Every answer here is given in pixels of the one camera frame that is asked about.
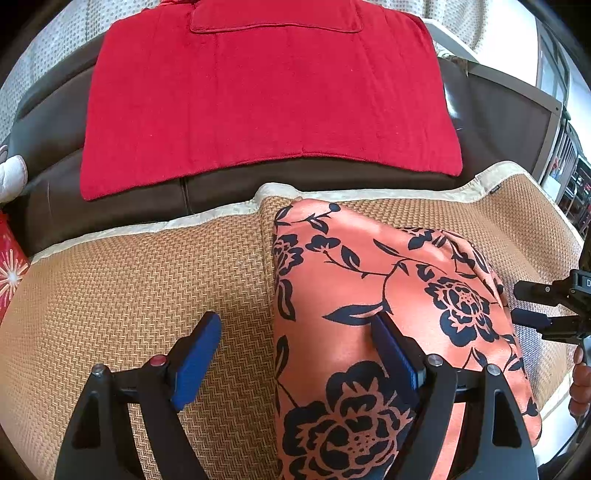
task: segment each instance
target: red cloth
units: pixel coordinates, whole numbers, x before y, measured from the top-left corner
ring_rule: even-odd
[[[419,18],[362,0],[202,0],[107,32],[90,89],[86,200],[301,156],[461,172]]]

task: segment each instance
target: screw head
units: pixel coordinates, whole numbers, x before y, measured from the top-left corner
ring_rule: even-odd
[[[154,355],[151,359],[150,359],[150,365],[152,367],[161,367],[166,363],[166,355]]]
[[[429,365],[432,365],[434,367],[440,367],[443,365],[443,358],[441,357],[441,355],[432,353],[427,357],[427,362],[429,362]]]
[[[491,374],[494,375],[495,377],[497,377],[498,375],[501,374],[501,369],[496,366],[495,364],[489,364],[486,366],[486,370]]]
[[[105,365],[104,364],[96,364],[92,367],[91,373],[95,377],[100,377],[105,372]]]

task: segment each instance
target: polka dot fabric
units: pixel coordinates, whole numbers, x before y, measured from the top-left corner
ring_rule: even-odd
[[[368,0],[384,8],[432,18],[476,52],[482,43],[491,0]],[[153,8],[160,0],[73,0],[21,55],[0,88],[0,140],[12,127],[18,102],[50,68],[113,22]]]

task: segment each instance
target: white starburst pattern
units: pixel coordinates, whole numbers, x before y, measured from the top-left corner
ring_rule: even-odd
[[[10,252],[2,252],[2,266],[0,267],[0,301],[7,306],[22,280],[25,270],[29,267],[24,260],[14,258],[12,248]]]

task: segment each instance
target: pillow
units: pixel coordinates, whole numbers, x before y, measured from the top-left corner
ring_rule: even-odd
[[[368,317],[380,311],[454,367],[498,365],[537,442],[541,419],[504,287],[468,240],[318,200],[281,209],[273,239],[275,422],[286,480],[382,478],[399,451],[414,413],[373,346]],[[447,477],[462,416],[456,404],[432,478]]]

